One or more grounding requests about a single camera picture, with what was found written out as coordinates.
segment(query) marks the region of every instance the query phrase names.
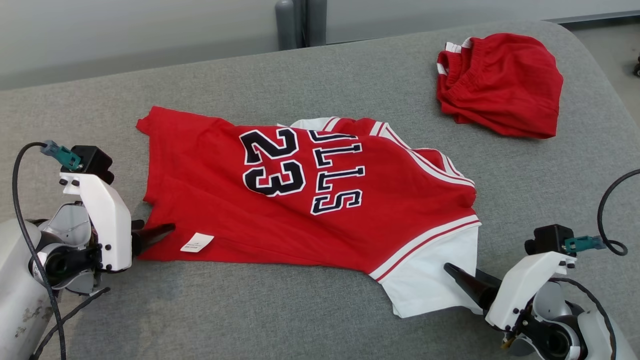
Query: gray table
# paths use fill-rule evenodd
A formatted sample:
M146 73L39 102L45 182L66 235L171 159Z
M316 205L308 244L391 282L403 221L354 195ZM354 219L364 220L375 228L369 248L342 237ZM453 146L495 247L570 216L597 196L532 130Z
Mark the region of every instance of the gray table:
M505 31L532 35L557 57L565 83L555 138L504 138L439 111L435 61L445 42ZM479 267L497 276L525 255L523 241L535 227L560 223L596 234L603 191L640 167L638 128L582 44L553 24L507 22L0 92L0 218L12 216L13 154L48 138L106 151L113 186L135 217L146 218L148 143L134 125L152 105L235 124L331 115L387 121L409 145L440 149L476 182ZM36 151L26 156L26 216L50 217L59 206L58 167ZM609 236L625 241L630 254L581 254L571 276L602 301L640 354L638 189L635 179L620 186L605 214ZM137 261L108 283L112 292L66 326L70 359L507 358L500 334L482 318L448 309L399 319L381 286L347 270ZM79 301L66 293L63 313ZM57 351L54 340L44 358Z

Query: white tag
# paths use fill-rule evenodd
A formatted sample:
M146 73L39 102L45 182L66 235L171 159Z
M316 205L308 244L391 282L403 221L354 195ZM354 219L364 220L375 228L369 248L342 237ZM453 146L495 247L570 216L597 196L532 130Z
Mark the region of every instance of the white tag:
M189 240L180 251L184 252L200 252L205 246L207 246L211 240L213 240L212 235L205 235L200 233L195 233L191 240Z

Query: white shorts stripe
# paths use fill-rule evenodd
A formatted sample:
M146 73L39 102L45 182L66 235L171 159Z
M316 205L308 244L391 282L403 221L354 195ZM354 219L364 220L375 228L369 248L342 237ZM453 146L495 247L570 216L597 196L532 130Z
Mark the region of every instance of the white shorts stripe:
M449 75L449 72L447 71L447 69L444 68L444 66L441 63L437 63L436 66L438 67L438 74L441 75Z
M471 38L467 38L467 39L462 43L462 47L466 47L467 49L471 49L471 45L473 45L473 43L471 42Z
M462 46L456 45L452 42L448 42L444 47L444 51L449 51L450 53L460 53L462 52Z

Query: black cable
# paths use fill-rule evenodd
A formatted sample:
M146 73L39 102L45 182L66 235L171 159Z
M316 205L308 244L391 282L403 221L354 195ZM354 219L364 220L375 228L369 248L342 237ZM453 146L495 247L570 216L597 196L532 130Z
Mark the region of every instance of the black cable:
M609 248L609 250L611 250L611 252L613 252L614 254L619 255L619 256L627 255L629 250L627 249L625 244L621 243L620 241L609 240L607 238L607 235L605 235L604 227L602 226L602 213L604 212L604 204L607 202L607 199L609 198L609 195L611 195L611 192L613 192L613 190L618 185L620 185L620 183L622 183L624 180L627 180L628 178L630 178L630 177L632 177L634 175L638 175L638 174L640 174L640 168L637 169L637 170L633 170L633 171L627 172L626 174L622 175L617 180L615 180L613 182L613 184L611 184L609 186L607 191L604 192L604 195L602 195L602 199L600 199L600 205L598 205L598 216L596 218L596 221L598 222L598 232L600 233L600 236L602 237L602 242L604 243L604 245L607 246L607 248ZM619 246L621 250L618 250L618 249L614 248L613 245Z
M613 326L611 325L611 320L609 319L609 315L607 315L607 312L604 311L604 308L602 307L602 304L598 301L598 299L596 299L596 297L593 296L593 294L587 288L585 288L581 283L577 282L576 280L568 279L565 277L552 277L551 279L549 279L549 281L568 282L569 284L575 286L576 288L580 289L580 291L585 293L589 298L589 300L591 300L596 305L596 308L604 318L604 325L607 327L607 330L609 331L609 343L611 344L611 360L616 360L616 355L618 353L618 347L616 344L616 335L613 333Z
M67 322L67 320L71 319L75 314L77 314L78 311L82 310L82 308L84 308L85 306L91 304L91 301L94 301L95 299L99 298L100 295L104 293L108 293L109 291L111 291L111 288L107 286L106 288L101 289L97 291L95 294L88 297L85 301L82 302L82 304L76 306L75 309L71 310L71 312L62 319L62 324L64 325L64 323ZM33 353L33 355L29 358L29 360L38 360L38 358L42 354L42 350L44 350L44 347L47 346L49 340L51 340L51 338L53 337L53 334L55 334L56 331L58 331L58 324L56 324L53 328L51 328L51 330L47 333L47 336L45 336L44 339L42 339L40 346L38 346L38 350L36 350L36 352Z
M56 324L59 328L58 336L60 337L60 360L67 360L67 347L65 345L65 331L62 328L62 317L60 316L60 309L58 308L58 301L56 297L53 295L53 289L51 288L51 283L47 279L46 272L44 270L44 266L42 266L42 262L38 258L38 253L36 252L35 247L33 246L33 242L31 242L31 237L29 237L29 232L27 231L27 226L24 223L24 218L22 217L22 211L20 210L20 200L18 199L18 170L20 169L20 161L24 153L32 147L46 147L47 144L43 142L32 142L23 146L23 148L18 152L18 156L15 159L15 164L13 164L13 175L11 179L11 189L13 195L13 209L15 210L15 217L18 220L18 225L20 226L20 231L22 231L22 236L24 237L24 241L27 242L27 247L29 247L29 251L31 256L33 256L33 262L38 268L40 272L40 277L42 278L42 283L44 287L47 289L47 294L49 294L49 300L51 301L51 307L53 308L53 315L56 317Z

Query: jersey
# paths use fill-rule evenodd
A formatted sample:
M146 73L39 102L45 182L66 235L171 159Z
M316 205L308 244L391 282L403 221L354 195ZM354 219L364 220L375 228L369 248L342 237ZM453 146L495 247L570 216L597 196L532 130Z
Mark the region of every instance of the jersey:
M475 273L476 191L439 151L372 119L235 126L154 107L137 127L149 136L147 225L176 225L141 258L358 270L400 317L474 307L442 266ZM196 234L212 241L183 251Z

